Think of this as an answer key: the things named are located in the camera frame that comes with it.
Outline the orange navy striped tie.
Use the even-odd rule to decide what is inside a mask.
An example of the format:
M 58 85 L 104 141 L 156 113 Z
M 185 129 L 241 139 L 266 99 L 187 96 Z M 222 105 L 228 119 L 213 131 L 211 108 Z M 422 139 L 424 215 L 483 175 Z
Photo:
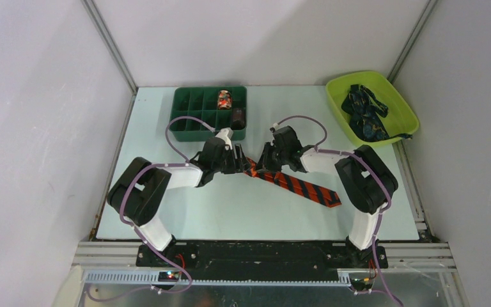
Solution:
M 298 179 L 280 171 L 260 172 L 257 169 L 257 163 L 255 163 L 249 157 L 247 157 L 246 159 L 250 164 L 250 167 L 247 171 L 244 171 L 244 173 L 252 178 L 258 178 L 279 186 L 283 189 L 286 189 L 287 191 L 290 191 L 291 193 L 319 203 L 324 207 L 334 208 L 341 205 L 340 197 L 333 190 Z

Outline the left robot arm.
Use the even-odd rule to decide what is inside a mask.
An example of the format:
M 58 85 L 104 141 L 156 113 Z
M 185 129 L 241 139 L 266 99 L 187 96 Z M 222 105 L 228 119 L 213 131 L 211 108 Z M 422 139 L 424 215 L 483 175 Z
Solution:
M 251 169 L 240 144 L 212 137 L 192 159 L 182 163 L 154 164 L 136 157 L 107 194 L 107 203 L 120 220 L 153 247 L 152 258 L 161 266 L 176 260 L 175 240 L 158 211 L 166 191 L 203 187 L 218 173 L 232 175 Z

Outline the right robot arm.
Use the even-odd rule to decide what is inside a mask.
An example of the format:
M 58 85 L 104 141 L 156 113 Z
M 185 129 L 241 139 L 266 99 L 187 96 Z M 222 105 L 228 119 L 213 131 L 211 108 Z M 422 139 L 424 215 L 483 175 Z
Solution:
M 295 172 L 336 175 L 354 206 L 352 229 L 345 240 L 347 261 L 354 267 L 370 262 L 374 269 L 381 268 L 378 232 L 398 182 L 374 149 L 368 145 L 353 152 L 321 149 L 302 145 L 290 126 L 274 126 L 270 131 L 273 140 L 265 143 L 260 171 L 287 166 Z

